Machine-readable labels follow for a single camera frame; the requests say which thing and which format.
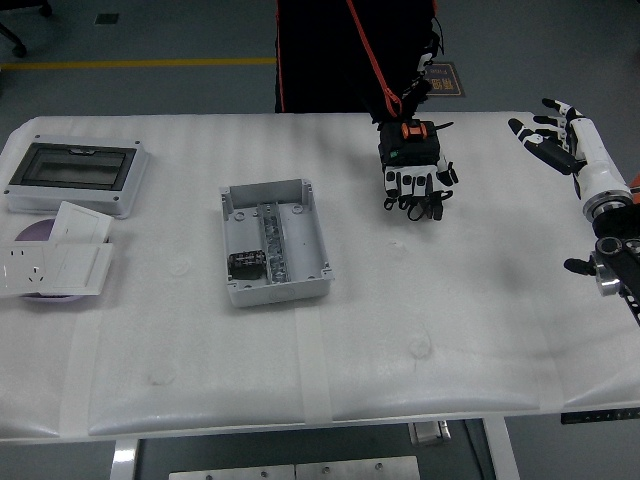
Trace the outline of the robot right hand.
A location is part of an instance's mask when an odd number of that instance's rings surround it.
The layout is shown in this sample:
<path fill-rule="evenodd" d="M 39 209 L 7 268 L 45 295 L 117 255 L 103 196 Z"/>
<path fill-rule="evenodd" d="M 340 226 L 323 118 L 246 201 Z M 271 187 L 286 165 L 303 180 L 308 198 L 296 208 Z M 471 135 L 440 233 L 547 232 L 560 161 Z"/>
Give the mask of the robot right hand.
<path fill-rule="evenodd" d="M 630 204 L 632 195 L 615 168 L 594 122 L 575 107 L 544 98 L 544 106 L 556 116 L 535 116 L 531 129 L 512 118 L 508 125 L 524 148 L 546 165 L 574 179 L 578 198 Z"/>

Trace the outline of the person's left gloved hand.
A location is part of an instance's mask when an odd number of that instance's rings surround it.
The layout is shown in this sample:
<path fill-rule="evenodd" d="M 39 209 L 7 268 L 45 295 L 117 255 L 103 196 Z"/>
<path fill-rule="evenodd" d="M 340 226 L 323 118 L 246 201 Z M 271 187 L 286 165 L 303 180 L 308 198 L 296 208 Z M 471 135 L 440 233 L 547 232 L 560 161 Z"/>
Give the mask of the person's left gloved hand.
<path fill-rule="evenodd" d="M 378 127 L 386 210 L 398 207 L 411 221 L 442 219 L 443 202 L 451 198 L 450 188 L 458 182 L 438 137 L 451 125 L 410 119 Z"/>

